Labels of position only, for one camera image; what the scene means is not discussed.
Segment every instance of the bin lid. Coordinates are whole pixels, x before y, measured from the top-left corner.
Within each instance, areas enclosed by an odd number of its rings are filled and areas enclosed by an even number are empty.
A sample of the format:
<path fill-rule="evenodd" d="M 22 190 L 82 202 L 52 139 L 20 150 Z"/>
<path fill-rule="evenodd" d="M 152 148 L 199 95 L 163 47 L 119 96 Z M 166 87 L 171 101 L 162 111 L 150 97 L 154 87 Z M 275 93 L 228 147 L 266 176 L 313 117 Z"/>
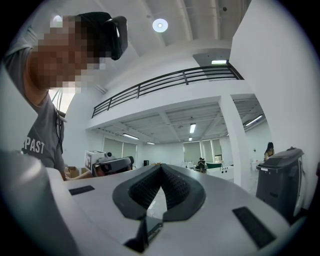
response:
<path fill-rule="evenodd" d="M 303 154 L 304 153 L 300 148 L 291 147 L 286 151 L 282 151 L 270 156 L 265 162 L 260 163 L 258 167 L 272 169 L 284 168 L 292 164 Z"/>

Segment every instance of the man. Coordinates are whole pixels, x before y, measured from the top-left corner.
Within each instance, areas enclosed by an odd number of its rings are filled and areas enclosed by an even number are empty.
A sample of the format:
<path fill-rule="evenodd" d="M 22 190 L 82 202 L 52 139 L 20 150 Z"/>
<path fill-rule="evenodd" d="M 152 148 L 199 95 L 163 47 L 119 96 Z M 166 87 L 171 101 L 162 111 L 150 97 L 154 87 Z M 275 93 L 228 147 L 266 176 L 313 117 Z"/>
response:
<path fill-rule="evenodd" d="M 202 158 L 200 157 L 200 158 L 199 158 L 198 165 L 197 165 L 195 168 L 196 168 L 196 169 L 200 169 L 200 171 L 202 172 L 202 170 L 205 168 L 204 159 L 202 159 Z"/>
<path fill-rule="evenodd" d="M 88 64 L 99 64 L 100 58 L 111 57 L 114 42 L 108 41 L 103 26 L 110 19 L 106 12 L 64 17 L 62 27 L 50 28 L 38 46 L 32 48 L 18 41 L 3 59 L 17 89 L 38 114 L 22 151 L 41 160 L 45 167 L 59 170 L 63 180 L 66 180 L 62 157 L 63 118 L 48 91 L 75 81 Z M 92 177 L 90 173 L 78 179 L 88 177 Z"/>

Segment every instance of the black metal railing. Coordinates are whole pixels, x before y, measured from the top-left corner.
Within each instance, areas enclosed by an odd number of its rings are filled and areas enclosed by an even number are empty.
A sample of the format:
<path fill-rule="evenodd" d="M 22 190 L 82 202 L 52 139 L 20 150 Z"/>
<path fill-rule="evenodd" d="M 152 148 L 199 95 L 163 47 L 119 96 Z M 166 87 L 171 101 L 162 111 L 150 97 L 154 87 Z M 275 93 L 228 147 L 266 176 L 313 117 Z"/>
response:
<path fill-rule="evenodd" d="M 138 99 L 146 94 L 203 80 L 243 80 L 243 78 L 229 62 L 227 64 L 200 66 L 167 73 L 138 83 L 101 102 L 94 107 L 92 118 L 121 103 Z"/>

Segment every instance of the nose cutout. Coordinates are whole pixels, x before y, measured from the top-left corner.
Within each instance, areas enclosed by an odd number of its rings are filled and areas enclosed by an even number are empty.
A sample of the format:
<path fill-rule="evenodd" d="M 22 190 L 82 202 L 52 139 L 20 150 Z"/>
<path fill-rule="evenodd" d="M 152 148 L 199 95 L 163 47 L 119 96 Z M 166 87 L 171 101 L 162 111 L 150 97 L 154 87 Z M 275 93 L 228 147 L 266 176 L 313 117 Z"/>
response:
<path fill-rule="evenodd" d="M 197 180 L 162 164 L 119 184 L 113 191 L 113 202 L 126 218 L 143 220 L 160 187 L 167 207 L 164 222 L 189 219 L 206 198 Z"/>

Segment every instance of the woman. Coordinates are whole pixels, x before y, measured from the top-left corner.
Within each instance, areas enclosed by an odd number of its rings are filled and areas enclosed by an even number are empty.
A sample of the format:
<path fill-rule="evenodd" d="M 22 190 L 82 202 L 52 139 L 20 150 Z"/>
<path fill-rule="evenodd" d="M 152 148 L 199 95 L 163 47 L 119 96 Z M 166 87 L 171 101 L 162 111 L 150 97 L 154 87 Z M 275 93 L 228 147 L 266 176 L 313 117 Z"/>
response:
<path fill-rule="evenodd" d="M 269 157 L 275 154 L 274 144 L 272 142 L 268 143 L 268 147 L 264 153 L 264 161 L 266 161 Z"/>

